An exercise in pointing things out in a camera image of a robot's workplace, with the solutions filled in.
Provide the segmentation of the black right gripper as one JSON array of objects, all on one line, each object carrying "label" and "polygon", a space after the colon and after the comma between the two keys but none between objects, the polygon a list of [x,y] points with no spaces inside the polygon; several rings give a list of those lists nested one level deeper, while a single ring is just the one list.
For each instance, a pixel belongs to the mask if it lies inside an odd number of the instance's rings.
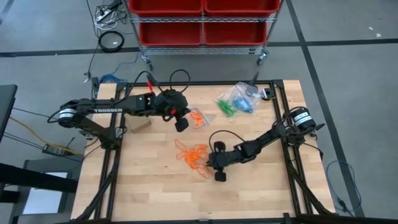
[{"label": "black right gripper", "polygon": [[217,182],[226,182],[226,173],[223,171],[224,167],[218,167],[215,165],[214,155],[218,154],[218,153],[222,153],[222,152],[229,152],[233,157],[233,161],[231,162],[230,165],[233,165],[235,163],[240,163],[244,160],[244,158],[239,151],[225,151],[226,145],[222,141],[214,142],[213,150],[214,151],[209,153],[209,155],[208,155],[207,166],[217,169],[214,174],[214,178]]}]

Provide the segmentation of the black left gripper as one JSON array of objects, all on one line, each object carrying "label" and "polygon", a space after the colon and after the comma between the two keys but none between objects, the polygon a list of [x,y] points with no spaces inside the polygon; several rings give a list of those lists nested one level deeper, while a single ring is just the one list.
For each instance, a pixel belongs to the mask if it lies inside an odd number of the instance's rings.
[{"label": "black left gripper", "polygon": [[[164,121],[170,121],[172,118],[175,118],[175,129],[181,133],[189,127],[189,122],[184,116],[190,112],[190,109],[188,106],[184,108],[176,108],[168,104],[163,92],[164,91],[155,97],[154,103],[156,113],[161,116]],[[172,109],[176,109],[177,112],[175,114],[171,114],[170,111]]]}]

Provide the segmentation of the orange rubber bands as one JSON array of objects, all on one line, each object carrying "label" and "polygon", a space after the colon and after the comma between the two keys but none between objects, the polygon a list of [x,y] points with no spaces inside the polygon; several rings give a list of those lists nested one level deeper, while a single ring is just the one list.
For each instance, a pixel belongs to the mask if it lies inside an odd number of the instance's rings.
[{"label": "orange rubber bands", "polygon": [[183,142],[177,139],[174,141],[174,144],[178,149],[178,153],[175,155],[176,160],[184,160],[191,170],[195,170],[205,179],[210,178],[212,173],[206,166],[206,162],[209,158],[207,145],[196,144],[192,147],[187,147]]},{"label": "orange rubber bands", "polygon": [[190,119],[192,120],[193,124],[194,124],[194,128],[200,128],[202,126],[206,126],[207,122],[205,117],[198,112],[191,112],[190,113]]}]

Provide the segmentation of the green rubber band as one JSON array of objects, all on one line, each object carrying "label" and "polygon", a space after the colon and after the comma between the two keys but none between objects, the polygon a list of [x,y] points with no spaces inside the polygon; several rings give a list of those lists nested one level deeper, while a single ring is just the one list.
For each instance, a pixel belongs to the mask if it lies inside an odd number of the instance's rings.
[{"label": "green rubber band", "polygon": [[236,110],[231,103],[227,100],[218,100],[217,101],[220,110],[229,118],[233,117],[236,114]]}]

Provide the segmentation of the small cardboard box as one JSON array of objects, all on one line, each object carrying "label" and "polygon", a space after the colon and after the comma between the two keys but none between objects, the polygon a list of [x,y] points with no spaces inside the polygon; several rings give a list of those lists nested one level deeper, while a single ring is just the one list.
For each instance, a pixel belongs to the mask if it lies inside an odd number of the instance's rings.
[{"label": "small cardboard box", "polygon": [[151,125],[150,120],[145,116],[131,116],[126,114],[124,117],[126,120],[127,130],[131,133],[138,133],[140,130]]}]

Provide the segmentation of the cart caster wheel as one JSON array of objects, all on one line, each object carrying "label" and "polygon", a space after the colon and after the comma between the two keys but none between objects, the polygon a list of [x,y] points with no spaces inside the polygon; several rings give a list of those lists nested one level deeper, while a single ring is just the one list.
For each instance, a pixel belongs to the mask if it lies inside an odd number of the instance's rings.
[{"label": "cart caster wheel", "polygon": [[256,61],[257,66],[262,65],[267,60],[268,54],[268,51],[263,51],[261,54],[259,54]]},{"label": "cart caster wheel", "polygon": [[147,68],[148,68],[150,71],[153,71],[154,68],[153,68],[152,61],[150,60],[149,56],[146,55],[146,54],[142,54],[142,55],[141,55],[141,58],[142,58],[142,60],[145,62]]}]

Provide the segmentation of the red plastic bin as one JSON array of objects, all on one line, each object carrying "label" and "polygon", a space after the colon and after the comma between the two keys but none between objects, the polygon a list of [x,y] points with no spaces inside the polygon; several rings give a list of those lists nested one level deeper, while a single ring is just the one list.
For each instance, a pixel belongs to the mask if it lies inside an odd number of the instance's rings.
[{"label": "red plastic bin", "polygon": [[140,23],[139,42],[155,46],[196,46],[202,42],[201,24],[188,22]]},{"label": "red plastic bin", "polygon": [[215,17],[268,17],[280,9],[281,0],[203,0],[204,10]]},{"label": "red plastic bin", "polygon": [[140,17],[196,17],[204,0],[129,0],[129,9]]},{"label": "red plastic bin", "polygon": [[266,22],[206,22],[205,44],[251,46],[266,42]]}]

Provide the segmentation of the black device green light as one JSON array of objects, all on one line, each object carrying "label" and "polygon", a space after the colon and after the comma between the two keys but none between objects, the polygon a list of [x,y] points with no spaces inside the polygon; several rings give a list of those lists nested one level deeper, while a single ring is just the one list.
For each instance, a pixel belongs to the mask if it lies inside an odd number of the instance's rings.
[{"label": "black device green light", "polygon": [[93,77],[91,79],[91,98],[94,99],[97,98],[99,87],[100,87],[100,82],[98,77]]}]

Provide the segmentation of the grey metal clamp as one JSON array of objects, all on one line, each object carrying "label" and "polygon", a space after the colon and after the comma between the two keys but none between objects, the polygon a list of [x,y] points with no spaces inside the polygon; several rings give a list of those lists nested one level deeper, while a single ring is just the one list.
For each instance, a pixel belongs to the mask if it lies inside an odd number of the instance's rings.
[{"label": "grey metal clamp", "polygon": [[87,131],[84,131],[84,130],[79,130],[79,133],[86,139],[86,140],[92,140],[92,139],[94,139],[96,136],[95,135],[93,135],[93,134],[91,134],[91,133],[89,133],[89,132],[87,132]]}]

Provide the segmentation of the black power adapter box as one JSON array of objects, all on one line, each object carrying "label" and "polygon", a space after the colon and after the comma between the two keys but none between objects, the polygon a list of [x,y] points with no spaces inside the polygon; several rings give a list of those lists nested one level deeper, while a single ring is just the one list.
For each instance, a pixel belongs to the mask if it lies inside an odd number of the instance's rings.
[{"label": "black power adapter box", "polygon": [[59,147],[50,146],[48,144],[44,145],[44,147],[42,149],[42,153],[50,154],[50,155],[58,156],[58,157],[73,156],[73,153],[71,153],[71,152],[68,152],[64,149],[60,149]]}]

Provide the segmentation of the white power strip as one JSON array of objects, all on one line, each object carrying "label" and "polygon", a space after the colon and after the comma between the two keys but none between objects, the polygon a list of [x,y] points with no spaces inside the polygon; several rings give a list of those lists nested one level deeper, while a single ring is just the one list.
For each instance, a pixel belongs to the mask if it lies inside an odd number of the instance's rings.
[{"label": "white power strip", "polygon": [[96,16],[95,21],[96,22],[101,22],[105,17],[107,17],[110,13],[112,13],[111,10],[107,9],[107,10],[102,10],[100,9],[99,11],[96,12],[98,14],[98,16]]}]

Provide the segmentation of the grey metal stand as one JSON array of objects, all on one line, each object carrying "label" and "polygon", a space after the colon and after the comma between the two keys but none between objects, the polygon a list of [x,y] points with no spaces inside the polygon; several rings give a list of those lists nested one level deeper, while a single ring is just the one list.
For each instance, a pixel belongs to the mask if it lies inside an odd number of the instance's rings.
[{"label": "grey metal stand", "polygon": [[[78,180],[81,164],[68,159],[40,159],[27,161],[24,168],[66,179]],[[54,224],[71,218],[74,193],[18,187],[20,201],[12,208],[6,224]]]}]

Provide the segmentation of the black beam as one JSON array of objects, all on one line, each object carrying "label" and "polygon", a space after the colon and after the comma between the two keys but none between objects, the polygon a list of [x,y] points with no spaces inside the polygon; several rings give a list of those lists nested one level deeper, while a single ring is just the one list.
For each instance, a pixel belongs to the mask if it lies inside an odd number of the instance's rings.
[{"label": "black beam", "polygon": [[75,193],[78,181],[0,163],[0,183]]}]

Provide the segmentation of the black desk top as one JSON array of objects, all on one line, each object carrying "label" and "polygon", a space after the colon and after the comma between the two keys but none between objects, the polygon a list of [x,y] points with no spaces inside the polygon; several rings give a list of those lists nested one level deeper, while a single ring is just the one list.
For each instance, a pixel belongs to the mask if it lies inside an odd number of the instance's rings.
[{"label": "black desk top", "polygon": [[17,85],[0,85],[0,142],[16,99]]}]

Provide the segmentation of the black aluminium table frame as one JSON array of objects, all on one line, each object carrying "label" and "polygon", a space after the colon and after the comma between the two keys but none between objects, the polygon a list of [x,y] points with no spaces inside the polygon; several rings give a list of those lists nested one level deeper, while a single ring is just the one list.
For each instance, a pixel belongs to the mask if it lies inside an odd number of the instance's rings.
[{"label": "black aluminium table frame", "polygon": [[102,217],[108,203],[113,204],[114,222],[231,222],[294,215],[279,141],[263,149],[254,161],[227,167],[224,183],[205,179],[184,160],[176,160],[176,139],[187,147],[206,144],[209,139],[231,147],[240,139],[255,139],[270,129],[276,119],[271,101],[260,103],[254,114],[225,117],[215,100],[228,88],[225,83],[209,82],[184,88],[191,106],[216,115],[207,127],[189,126],[179,133],[173,122],[152,117],[149,127],[124,135],[116,186],[104,195]]}]

